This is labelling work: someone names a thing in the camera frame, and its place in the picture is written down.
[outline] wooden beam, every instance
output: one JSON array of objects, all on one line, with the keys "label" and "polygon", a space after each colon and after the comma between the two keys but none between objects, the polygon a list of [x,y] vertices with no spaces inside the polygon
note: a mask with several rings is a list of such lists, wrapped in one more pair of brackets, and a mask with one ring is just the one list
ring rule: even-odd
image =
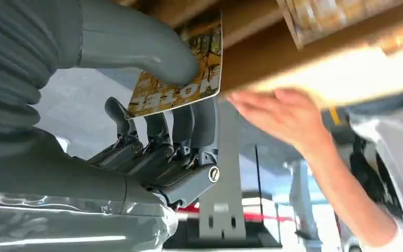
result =
[{"label": "wooden beam", "polygon": [[160,0],[149,15],[175,28],[214,5],[218,0]]},{"label": "wooden beam", "polygon": [[305,66],[403,23],[403,3],[349,26],[298,50],[284,22],[228,48],[224,52],[222,92],[244,88],[269,77]]},{"label": "wooden beam", "polygon": [[223,47],[228,48],[283,19],[275,0],[241,0],[222,8]]}]

